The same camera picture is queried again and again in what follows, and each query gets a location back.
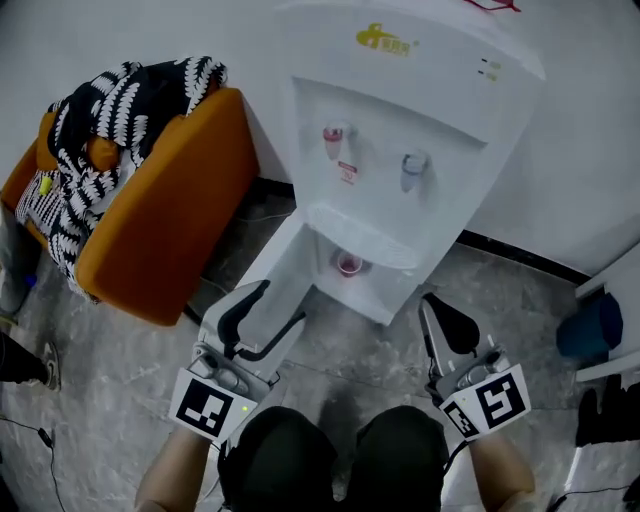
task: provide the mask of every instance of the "cable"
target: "cable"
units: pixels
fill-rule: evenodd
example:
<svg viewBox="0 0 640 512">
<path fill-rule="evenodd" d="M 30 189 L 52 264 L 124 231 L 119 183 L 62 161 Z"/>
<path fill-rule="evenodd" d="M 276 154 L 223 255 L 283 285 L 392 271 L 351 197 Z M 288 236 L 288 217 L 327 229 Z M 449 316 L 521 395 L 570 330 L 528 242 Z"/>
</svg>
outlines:
<svg viewBox="0 0 640 512">
<path fill-rule="evenodd" d="M 9 418 L 5 418 L 3 416 L 0 416 L 0 420 L 8 421 L 9 423 L 13 423 L 14 425 L 18 425 L 19 427 L 22 427 L 22 428 L 28 428 L 29 430 L 33 430 L 34 432 L 38 431 L 37 428 L 30 427 L 29 425 L 23 425 L 22 423 L 18 423 L 17 421 L 10 420 Z"/>
<path fill-rule="evenodd" d="M 447 464 L 444 467 L 444 474 L 446 475 L 449 470 L 451 469 L 451 466 L 453 465 L 453 461 L 456 459 L 456 457 L 458 456 L 458 454 L 464 450 L 467 446 L 469 446 L 469 443 L 467 441 L 462 441 L 458 446 L 456 446 L 456 449 L 453 450 L 453 452 L 451 453 L 451 455 L 449 456 L 449 460 L 447 461 Z"/>
<path fill-rule="evenodd" d="M 53 466 L 55 463 L 55 451 L 53 449 L 53 441 L 51 440 L 51 438 L 49 437 L 49 434 L 47 434 L 47 431 L 43 428 L 35 428 L 35 427 L 30 427 L 29 425 L 24 425 L 22 423 L 19 423 L 17 421 L 13 421 L 10 420 L 7 417 L 4 417 L 2 415 L 0 415 L 0 421 L 6 421 L 8 423 L 13 423 L 14 425 L 18 425 L 19 427 L 22 428 L 26 428 L 29 430 L 33 430 L 34 432 L 38 433 L 38 436 L 40 437 L 40 439 L 42 440 L 42 442 L 45 444 L 45 446 L 47 448 L 49 448 L 49 450 L 51 450 L 51 465 L 49 466 L 49 469 L 51 470 L 51 478 L 53 478 L 53 487 L 56 491 L 56 498 L 58 498 L 58 503 L 60 504 L 60 508 L 62 509 L 62 512 L 67 512 L 66 509 L 64 508 L 64 505 L 62 504 L 62 500 L 60 499 L 60 491 L 58 489 L 58 481 L 56 480 L 56 475 L 53 471 Z"/>
<path fill-rule="evenodd" d="M 558 510 L 560 508 L 560 505 L 562 505 L 565 501 L 567 501 L 567 496 L 569 496 L 571 494 L 595 494 L 595 493 L 598 493 L 598 492 L 605 492 L 605 491 L 623 491 L 625 489 L 628 489 L 629 487 L 631 487 L 631 484 L 625 485 L 624 487 L 605 487 L 603 489 L 595 489 L 593 491 L 570 491 L 570 492 L 565 492 L 562 496 L 560 496 L 556 501 L 553 502 L 553 504 L 551 504 L 547 508 L 547 512 L 556 512 L 556 510 Z"/>
<path fill-rule="evenodd" d="M 241 217 L 236 217 L 236 220 L 239 220 L 240 222 L 247 222 L 247 223 L 251 223 L 251 222 L 262 222 L 263 220 L 269 220 L 269 219 L 279 219 L 280 217 L 288 217 L 289 215 L 291 215 L 293 212 L 289 212 L 289 213 L 281 213 L 279 215 L 268 215 L 266 217 L 259 217 L 257 219 L 243 219 Z"/>
</svg>

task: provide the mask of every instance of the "water dispenser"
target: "water dispenser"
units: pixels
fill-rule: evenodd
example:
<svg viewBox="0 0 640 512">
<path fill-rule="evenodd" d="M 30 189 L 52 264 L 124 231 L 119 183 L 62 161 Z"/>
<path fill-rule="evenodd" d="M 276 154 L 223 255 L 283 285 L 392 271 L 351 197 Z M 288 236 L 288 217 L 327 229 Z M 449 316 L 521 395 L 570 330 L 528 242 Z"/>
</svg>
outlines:
<svg viewBox="0 0 640 512">
<path fill-rule="evenodd" d="M 504 167 L 544 71 L 495 14 L 462 0 L 275 10 L 297 210 L 242 283 L 282 325 L 311 286 L 389 324 Z M 245 329 L 262 333 L 263 322 Z"/>
</svg>

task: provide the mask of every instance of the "black cable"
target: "black cable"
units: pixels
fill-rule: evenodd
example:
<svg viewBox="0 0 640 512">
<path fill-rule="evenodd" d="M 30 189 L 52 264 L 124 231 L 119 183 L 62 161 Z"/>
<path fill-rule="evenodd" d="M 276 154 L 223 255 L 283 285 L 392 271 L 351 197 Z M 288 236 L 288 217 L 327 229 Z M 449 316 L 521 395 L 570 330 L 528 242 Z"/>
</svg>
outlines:
<svg viewBox="0 0 640 512">
<path fill-rule="evenodd" d="M 458 456 L 458 454 L 464 450 L 467 446 L 469 446 L 469 443 L 467 441 L 462 441 L 458 446 L 456 446 L 456 449 L 453 450 L 453 452 L 451 453 L 451 455 L 449 456 L 449 460 L 447 461 L 447 464 L 444 467 L 444 474 L 446 475 L 449 470 L 451 469 L 451 466 L 453 465 L 453 461 L 456 459 L 456 457 Z"/>
<path fill-rule="evenodd" d="M 547 508 L 547 512 L 556 512 L 556 510 L 558 510 L 560 508 L 560 505 L 562 505 L 565 501 L 567 501 L 567 496 L 570 496 L 571 494 L 595 494 L 595 493 L 598 493 L 598 492 L 605 492 L 605 491 L 624 491 L 625 489 L 628 489 L 629 487 L 631 487 L 631 484 L 625 485 L 624 487 L 605 487 L 603 489 L 594 489 L 593 491 L 570 491 L 570 492 L 565 492 L 562 496 L 560 496 L 556 501 L 554 501 Z"/>
<path fill-rule="evenodd" d="M 9 418 L 0 418 L 0 420 L 8 421 L 9 423 L 13 423 L 14 425 L 18 425 L 19 427 L 22 427 L 22 428 L 28 428 L 29 430 L 33 430 L 34 432 L 38 431 L 37 428 L 30 427 L 29 425 L 23 425 L 22 423 L 18 423 L 17 421 L 10 420 Z"/>
<path fill-rule="evenodd" d="M 64 508 L 64 505 L 62 504 L 62 500 L 60 499 L 60 491 L 58 489 L 58 481 L 56 480 L 56 475 L 53 471 L 53 467 L 54 467 L 54 463 L 55 463 L 55 451 L 53 449 L 53 441 L 51 440 L 51 438 L 49 437 L 49 434 L 47 434 L 47 431 L 43 428 L 35 428 L 35 427 L 30 427 L 29 425 L 24 425 L 20 422 L 14 421 L 14 420 L 10 420 L 9 418 L 4 418 L 4 417 L 0 417 L 0 421 L 6 421 L 8 423 L 13 423 L 14 425 L 18 425 L 19 427 L 22 428 L 26 428 L 29 430 L 33 430 L 34 432 L 38 433 L 38 436 L 40 437 L 40 439 L 42 440 L 42 442 L 45 444 L 45 446 L 47 448 L 49 448 L 49 450 L 51 450 L 51 465 L 49 466 L 49 469 L 51 470 L 51 478 L 53 478 L 53 487 L 56 491 L 56 498 L 58 498 L 58 503 L 60 504 L 60 508 L 62 509 L 62 512 L 67 512 L 66 509 Z"/>
</svg>

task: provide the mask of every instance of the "gray floor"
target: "gray floor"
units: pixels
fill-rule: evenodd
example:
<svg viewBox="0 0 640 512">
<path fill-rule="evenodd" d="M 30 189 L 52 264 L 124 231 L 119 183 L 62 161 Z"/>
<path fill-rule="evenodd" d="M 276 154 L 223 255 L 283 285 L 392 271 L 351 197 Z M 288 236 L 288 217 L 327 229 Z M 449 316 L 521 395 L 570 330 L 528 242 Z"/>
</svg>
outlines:
<svg viewBox="0 0 640 512">
<path fill-rule="evenodd" d="M 246 221 L 271 215 L 274 208 L 286 212 L 289 206 L 266 200 L 245 212 L 212 261 L 208 278 L 233 288 L 282 218 Z M 542 499 L 548 500 L 562 489 L 574 459 L 576 408 L 585 389 L 574 382 L 572 364 L 562 361 L 554 348 L 556 326 L 576 307 L 573 286 L 458 245 L 428 286 L 486 311 L 510 359 L 522 363 L 534 410 L 505 431 L 531 461 Z M 202 291 L 201 306 L 206 297 Z M 282 369 L 283 380 L 271 403 L 302 411 L 342 453 L 334 489 L 338 499 L 344 494 L 360 426 L 399 404 L 442 418 L 423 390 L 427 365 L 417 300 L 416 294 L 390 327 L 381 328 L 317 291 L 305 298 L 308 326 Z M 19 321 L 14 336 L 35 352 L 43 340 L 56 341 L 63 387 L 53 394 L 41 386 L 4 385 L 2 413 L 54 429 L 55 470 L 67 512 L 131 510 L 142 474 L 173 428 L 166 418 L 173 383 L 178 368 L 189 360 L 197 327 L 183 317 L 175 328 L 158 328 L 106 304 L 88 304 L 68 290 L 46 256 Z M 460 437 L 445 425 L 453 449 Z M 639 447 L 620 443 L 586 448 L 572 489 L 629 483 L 640 472 Z M 35 433 L 0 422 L 0 449 L 0 471 L 21 510 L 57 510 L 49 453 Z M 466 453 L 449 476 L 443 510 L 482 510 Z M 210 468 L 203 492 L 215 477 Z M 623 510 L 621 494 L 572 497 L 561 510 Z M 215 489 L 198 510 L 216 511 L 220 503 Z"/>
</svg>

